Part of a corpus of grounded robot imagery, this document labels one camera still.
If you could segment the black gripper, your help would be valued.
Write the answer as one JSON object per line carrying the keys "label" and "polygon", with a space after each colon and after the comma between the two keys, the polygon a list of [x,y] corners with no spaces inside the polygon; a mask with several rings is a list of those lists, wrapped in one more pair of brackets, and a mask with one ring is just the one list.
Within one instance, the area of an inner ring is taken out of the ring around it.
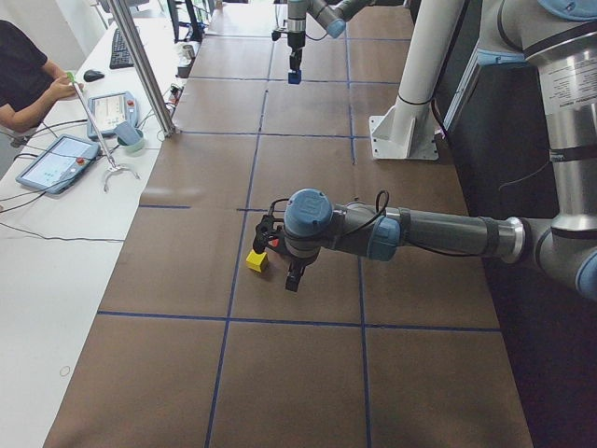
{"label": "black gripper", "polygon": [[304,32],[287,32],[287,45],[291,48],[291,54],[288,57],[289,72],[300,72],[302,61],[302,49],[304,48]]}
{"label": "black gripper", "polygon": [[317,260],[320,249],[314,247],[298,249],[292,245],[288,245],[286,242],[283,242],[280,248],[282,254],[289,260],[288,274],[285,279],[285,289],[291,292],[297,292],[306,267]]}

